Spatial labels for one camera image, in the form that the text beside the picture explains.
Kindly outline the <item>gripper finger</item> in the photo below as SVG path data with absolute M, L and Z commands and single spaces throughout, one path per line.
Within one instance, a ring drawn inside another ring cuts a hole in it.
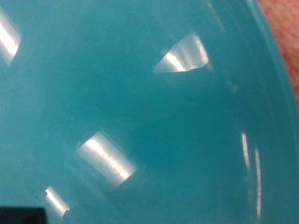
M 0 207 L 0 224 L 48 224 L 44 208 Z

